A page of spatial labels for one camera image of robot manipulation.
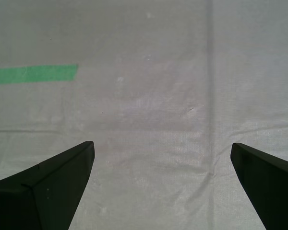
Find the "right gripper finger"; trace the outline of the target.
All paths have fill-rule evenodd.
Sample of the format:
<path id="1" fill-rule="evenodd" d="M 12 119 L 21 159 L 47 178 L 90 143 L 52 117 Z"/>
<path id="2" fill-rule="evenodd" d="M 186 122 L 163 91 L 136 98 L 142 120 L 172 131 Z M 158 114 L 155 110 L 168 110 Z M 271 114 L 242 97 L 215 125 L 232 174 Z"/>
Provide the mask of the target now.
<path id="1" fill-rule="evenodd" d="M 0 230 L 67 230 L 95 159 L 85 141 L 0 180 Z"/>
<path id="2" fill-rule="evenodd" d="M 231 162 L 267 230 L 288 230 L 288 161 L 233 143 Z"/>

